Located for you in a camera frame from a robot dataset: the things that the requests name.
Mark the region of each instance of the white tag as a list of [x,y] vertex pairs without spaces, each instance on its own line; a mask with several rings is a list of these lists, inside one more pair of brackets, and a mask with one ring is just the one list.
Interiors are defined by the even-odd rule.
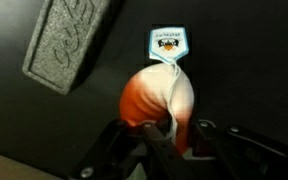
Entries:
[[173,64],[181,57],[188,54],[185,29],[181,27],[169,27],[151,31],[149,53],[150,59]]

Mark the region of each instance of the dark gray background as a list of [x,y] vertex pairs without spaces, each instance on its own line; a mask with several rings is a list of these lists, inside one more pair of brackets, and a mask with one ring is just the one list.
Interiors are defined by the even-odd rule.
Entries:
[[288,144],[288,0],[125,0],[90,76],[67,96],[21,72],[43,1],[0,0],[0,153],[66,175],[118,118],[158,24],[182,24],[200,118]]

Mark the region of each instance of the cartoon character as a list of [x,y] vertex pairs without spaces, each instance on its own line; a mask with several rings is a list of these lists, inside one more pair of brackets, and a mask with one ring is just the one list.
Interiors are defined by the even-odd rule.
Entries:
[[174,46],[178,47],[178,40],[174,38],[164,38],[158,41],[159,47],[164,47],[164,49],[170,51]]

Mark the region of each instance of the screw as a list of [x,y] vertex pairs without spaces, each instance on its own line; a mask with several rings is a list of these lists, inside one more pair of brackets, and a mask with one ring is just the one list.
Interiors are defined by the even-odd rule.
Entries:
[[89,178],[93,175],[94,173],[94,169],[92,167],[87,167],[84,168],[81,172],[81,177],[82,178]]
[[237,127],[234,126],[234,127],[231,127],[231,131],[232,131],[232,132],[238,132],[238,131],[240,131],[240,130],[239,130]]
[[152,125],[151,124],[144,124],[144,127],[149,128],[149,127],[152,127]]
[[201,125],[202,127],[207,127],[207,126],[208,126],[208,124],[207,124],[206,122],[202,122],[200,125]]

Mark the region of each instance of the gray foam block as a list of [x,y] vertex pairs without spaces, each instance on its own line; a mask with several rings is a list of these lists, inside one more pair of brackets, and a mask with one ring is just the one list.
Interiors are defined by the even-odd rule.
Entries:
[[24,74],[68,94],[110,1],[46,0],[24,60]]

